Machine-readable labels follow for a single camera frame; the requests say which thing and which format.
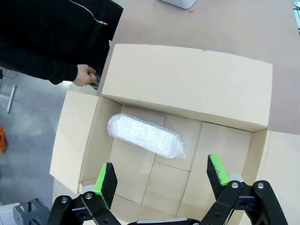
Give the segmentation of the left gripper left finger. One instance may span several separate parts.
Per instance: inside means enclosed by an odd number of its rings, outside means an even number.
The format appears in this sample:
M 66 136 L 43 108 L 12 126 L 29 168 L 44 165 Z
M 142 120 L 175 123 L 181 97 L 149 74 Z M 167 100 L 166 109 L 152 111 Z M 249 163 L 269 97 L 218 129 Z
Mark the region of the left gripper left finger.
M 75 199 L 58 196 L 50 211 L 48 225 L 82 225 L 94 221 L 97 225 L 117 225 L 118 220 L 110 212 L 118 181 L 111 162 L 105 162 L 92 191 Z

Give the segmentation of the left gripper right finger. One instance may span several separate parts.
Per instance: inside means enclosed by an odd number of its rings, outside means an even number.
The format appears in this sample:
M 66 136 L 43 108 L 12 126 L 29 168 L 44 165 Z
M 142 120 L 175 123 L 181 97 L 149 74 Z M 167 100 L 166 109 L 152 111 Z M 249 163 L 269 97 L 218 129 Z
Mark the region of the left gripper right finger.
M 269 182 L 259 180 L 250 186 L 231 180 L 217 154 L 208 155 L 207 176 L 216 201 L 200 224 L 226 225 L 236 210 L 244 211 L 253 225 L 288 224 Z

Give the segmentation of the person's right hand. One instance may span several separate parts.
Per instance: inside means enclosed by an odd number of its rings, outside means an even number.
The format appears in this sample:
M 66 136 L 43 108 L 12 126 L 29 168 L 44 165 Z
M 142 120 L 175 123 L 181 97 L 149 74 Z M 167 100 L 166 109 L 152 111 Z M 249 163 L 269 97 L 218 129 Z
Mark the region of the person's right hand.
M 72 81 L 76 86 L 86 86 L 97 81 L 95 76 L 96 71 L 92 67 L 86 64 L 78 64 L 77 69 L 77 76 Z

